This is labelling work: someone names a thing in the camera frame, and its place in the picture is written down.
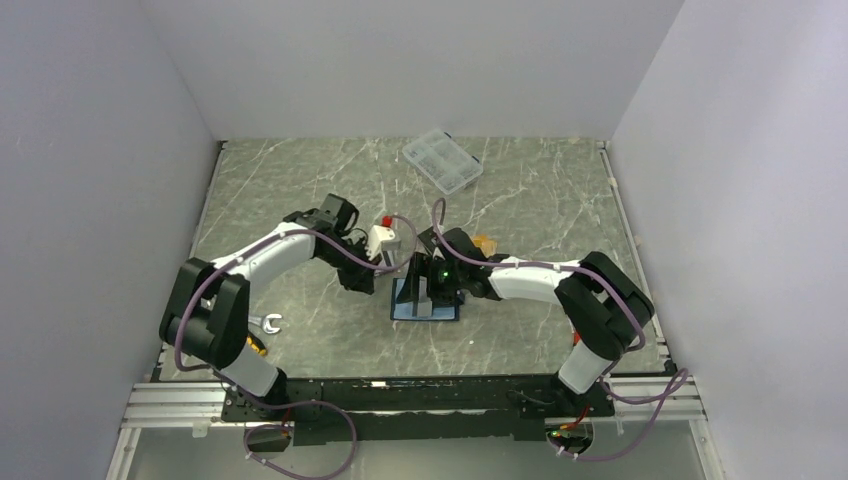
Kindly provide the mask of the silver credit card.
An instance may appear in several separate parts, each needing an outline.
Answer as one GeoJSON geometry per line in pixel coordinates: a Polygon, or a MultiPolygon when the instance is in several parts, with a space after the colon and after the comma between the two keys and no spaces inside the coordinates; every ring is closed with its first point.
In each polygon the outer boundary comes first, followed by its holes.
{"type": "Polygon", "coordinates": [[[416,300],[412,303],[411,317],[413,320],[427,320],[432,316],[433,305],[429,299],[416,300]]]}

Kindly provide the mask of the blue leather card holder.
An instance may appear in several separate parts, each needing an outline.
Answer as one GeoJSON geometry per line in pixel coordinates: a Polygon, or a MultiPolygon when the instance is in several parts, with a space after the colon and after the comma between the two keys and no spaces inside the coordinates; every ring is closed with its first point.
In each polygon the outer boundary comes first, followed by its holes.
{"type": "Polygon", "coordinates": [[[460,319],[460,309],[464,304],[465,295],[459,292],[447,303],[433,302],[421,298],[415,302],[399,300],[405,280],[394,278],[391,290],[389,318],[400,322],[456,322],[460,319]]]}

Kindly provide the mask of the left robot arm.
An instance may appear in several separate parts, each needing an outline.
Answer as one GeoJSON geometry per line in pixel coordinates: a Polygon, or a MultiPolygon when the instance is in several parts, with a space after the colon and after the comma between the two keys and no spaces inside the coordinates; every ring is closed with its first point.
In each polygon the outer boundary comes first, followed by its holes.
{"type": "Polygon", "coordinates": [[[372,294],[376,274],[396,267],[385,252],[399,237],[377,224],[354,239],[358,218],[351,202],[329,194],[319,207],[290,213],[231,254],[188,259],[178,270],[159,326],[176,369],[216,373],[248,394],[248,407],[258,417],[279,417],[289,400],[287,375],[248,343],[251,295],[312,260],[334,268],[344,289],[372,294]]]}

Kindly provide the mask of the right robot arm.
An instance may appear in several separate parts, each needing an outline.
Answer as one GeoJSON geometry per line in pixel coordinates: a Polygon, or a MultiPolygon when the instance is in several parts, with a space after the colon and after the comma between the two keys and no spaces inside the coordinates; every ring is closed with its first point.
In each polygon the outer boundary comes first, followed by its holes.
{"type": "Polygon", "coordinates": [[[566,262],[486,255],[463,230],[420,234],[404,279],[393,284],[395,320],[446,321],[459,316],[462,296],[493,301],[531,300],[561,306],[578,340],[551,388],[557,411],[574,415],[590,388],[624,354],[644,341],[655,315],[648,296],[604,253],[566,262]]]}

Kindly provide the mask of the black card stack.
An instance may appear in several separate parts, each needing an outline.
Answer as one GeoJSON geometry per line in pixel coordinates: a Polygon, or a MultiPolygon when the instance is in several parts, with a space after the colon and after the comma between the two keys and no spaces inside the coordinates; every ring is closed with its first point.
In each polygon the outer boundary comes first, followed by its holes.
{"type": "Polygon", "coordinates": [[[418,242],[423,248],[423,251],[431,257],[443,258],[444,255],[440,250],[440,242],[434,228],[430,226],[426,230],[417,235],[418,242]]]}

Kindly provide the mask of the orange card stack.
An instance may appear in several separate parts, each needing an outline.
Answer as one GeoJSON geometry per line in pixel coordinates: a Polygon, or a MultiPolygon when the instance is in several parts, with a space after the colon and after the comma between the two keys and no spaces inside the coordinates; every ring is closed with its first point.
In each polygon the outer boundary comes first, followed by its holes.
{"type": "Polygon", "coordinates": [[[473,245],[481,252],[484,260],[496,254],[497,242],[486,235],[475,235],[471,238],[473,245]]]}

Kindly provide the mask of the clear plastic organizer box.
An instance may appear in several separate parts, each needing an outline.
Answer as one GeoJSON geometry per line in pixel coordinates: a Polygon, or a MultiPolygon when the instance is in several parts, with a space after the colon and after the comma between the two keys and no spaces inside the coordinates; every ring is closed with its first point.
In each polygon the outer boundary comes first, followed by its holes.
{"type": "Polygon", "coordinates": [[[480,161],[438,129],[412,140],[402,148],[402,153],[445,196],[462,190],[483,173],[480,161]]]}

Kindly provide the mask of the silver wrench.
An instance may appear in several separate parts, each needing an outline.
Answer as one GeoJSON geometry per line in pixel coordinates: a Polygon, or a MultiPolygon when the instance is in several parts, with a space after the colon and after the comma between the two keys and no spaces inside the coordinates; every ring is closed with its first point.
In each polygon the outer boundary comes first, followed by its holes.
{"type": "Polygon", "coordinates": [[[249,315],[248,321],[259,327],[265,334],[275,335],[280,332],[281,328],[278,324],[282,321],[283,316],[277,313],[267,315],[249,315]]]}

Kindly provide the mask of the yellow black screwdriver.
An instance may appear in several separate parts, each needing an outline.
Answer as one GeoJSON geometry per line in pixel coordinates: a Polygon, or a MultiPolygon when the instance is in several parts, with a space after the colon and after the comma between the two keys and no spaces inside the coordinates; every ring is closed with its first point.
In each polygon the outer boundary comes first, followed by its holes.
{"type": "Polygon", "coordinates": [[[268,349],[265,343],[253,334],[249,334],[246,339],[246,344],[261,357],[266,357],[268,349]]]}

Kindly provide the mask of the black base frame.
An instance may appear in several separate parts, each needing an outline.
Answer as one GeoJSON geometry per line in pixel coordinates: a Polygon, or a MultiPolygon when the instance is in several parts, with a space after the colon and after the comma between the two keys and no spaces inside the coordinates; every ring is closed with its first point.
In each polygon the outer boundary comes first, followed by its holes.
{"type": "Polygon", "coordinates": [[[388,378],[291,378],[294,409],[259,406],[228,391],[225,423],[293,425],[297,446],[361,441],[509,437],[542,441],[549,427],[577,418],[609,418],[612,401],[599,386],[573,394],[553,374],[388,378]]]}

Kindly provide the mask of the aluminium rail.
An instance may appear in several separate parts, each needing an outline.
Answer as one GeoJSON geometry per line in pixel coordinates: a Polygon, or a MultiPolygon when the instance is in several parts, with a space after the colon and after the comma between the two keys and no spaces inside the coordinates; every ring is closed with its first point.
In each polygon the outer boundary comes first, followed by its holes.
{"type": "MultiPolygon", "coordinates": [[[[658,393],[662,390],[659,378],[624,378],[618,383],[611,382],[615,393],[625,396],[640,393],[658,393]]],[[[697,392],[694,380],[688,380],[682,387],[682,395],[673,395],[663,403],[656,421],[693,421],[708,420],[701,398],[697,392]]],[[[250,412],[249,409],[236,406],[229,393],[234,393],[227,384],[217,382],[164,382],[140,383],[133,387],[130,400],[125,409],[122,428],[194,428],[205,432],[211,427],[242,426],[252,427],[262,423],[280,424],[285,411],[279,413],[278,420],[263,420],[250,412]]],[[[629,405],[619,400],[612,400],[612,414],[601,415],[600,410],[591,410],[581,420],[581,424],[590,421],[615,422],[622,430],[622,425],[628,422],[647,422],[653,414],[657,402],[643,405],[629,405]]],[[[351,417],[354,414],[369,415],[375,418],[400,417],[405,414],[421,414],[436,417],[446,417],[451,414],[483,415],[486,413],[505,411],[504,409],[405,409],[405,410],[351,410],[346,409],[351,417]]]]}

